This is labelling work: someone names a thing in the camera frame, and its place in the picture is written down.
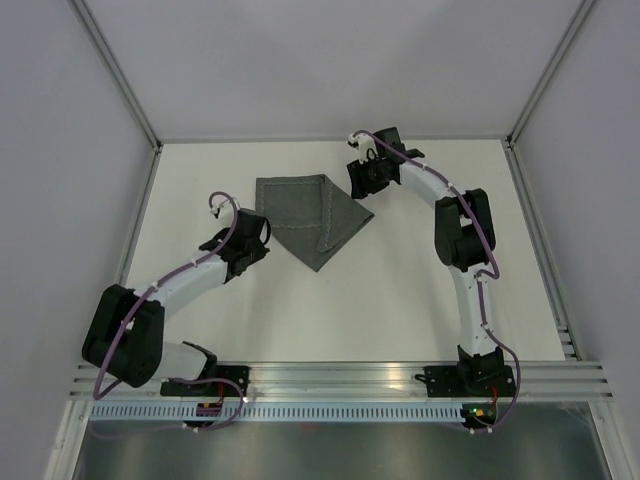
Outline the grey cloth napkin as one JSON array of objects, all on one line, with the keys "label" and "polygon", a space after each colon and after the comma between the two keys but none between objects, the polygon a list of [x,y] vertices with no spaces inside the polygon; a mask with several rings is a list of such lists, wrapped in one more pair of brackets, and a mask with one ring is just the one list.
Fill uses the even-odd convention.
[{"label": "grey cloth napkin", "polygon": [[324,174],[258,178],[255,186],[272,235],[315,272],[374,218]]}]

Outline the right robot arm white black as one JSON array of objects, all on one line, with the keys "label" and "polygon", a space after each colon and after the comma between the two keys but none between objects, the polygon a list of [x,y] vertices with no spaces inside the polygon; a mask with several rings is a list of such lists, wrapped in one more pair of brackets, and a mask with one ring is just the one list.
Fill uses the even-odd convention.
[{"label": "right robot arm white black", "polygon": [[364,199],[395,182],[433,208],[436,254],[453,279],[460,318],[458,361],[417,377],[433,397],[488,396],[505,378],[504,351],[491,337],[486,287],[500,276],[487,193],[464,190],[408,149],[395,127],[358,130],[347,140],[358,158],[347,165],[351,197]]}]

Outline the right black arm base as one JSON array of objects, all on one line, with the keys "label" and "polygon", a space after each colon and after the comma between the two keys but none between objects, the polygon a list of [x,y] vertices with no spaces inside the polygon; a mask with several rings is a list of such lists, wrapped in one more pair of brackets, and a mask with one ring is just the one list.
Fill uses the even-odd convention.
[{"label": "right black arm base", "polygon": [[515,376],[509,366],[480,378],[463,375],[456,366],[426,366],[413,378],[425,386],[429,398],[504,398],[516,393]]}]

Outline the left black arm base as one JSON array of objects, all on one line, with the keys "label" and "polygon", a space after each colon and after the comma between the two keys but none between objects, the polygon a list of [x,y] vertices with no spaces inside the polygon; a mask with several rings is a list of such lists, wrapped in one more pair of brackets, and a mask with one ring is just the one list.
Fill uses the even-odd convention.
[{"label": "left black arm base", "polygon": [[246,395],[250,383],[248,365],[217,365],[196,380],[169,379],[162,383],[162,397],[240,398]]}]

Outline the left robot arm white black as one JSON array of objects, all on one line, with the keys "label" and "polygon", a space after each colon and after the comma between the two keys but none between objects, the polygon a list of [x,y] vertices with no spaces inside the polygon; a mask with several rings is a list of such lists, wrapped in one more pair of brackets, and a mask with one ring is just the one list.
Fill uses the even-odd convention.
[{"label": "left robot arm white black", "polygon": [[168,320],[203,294],[242,275],[269,253],[269,220],[240,209],[231,225],[202,244],[195,257],[146,287],[106,288],[84,339],[83,360],[99,369],[96,396],[109,374],[114,388],[145,385],[154,377],[206,396],[218,384],[217,356],[193,342],[165,339]]}]

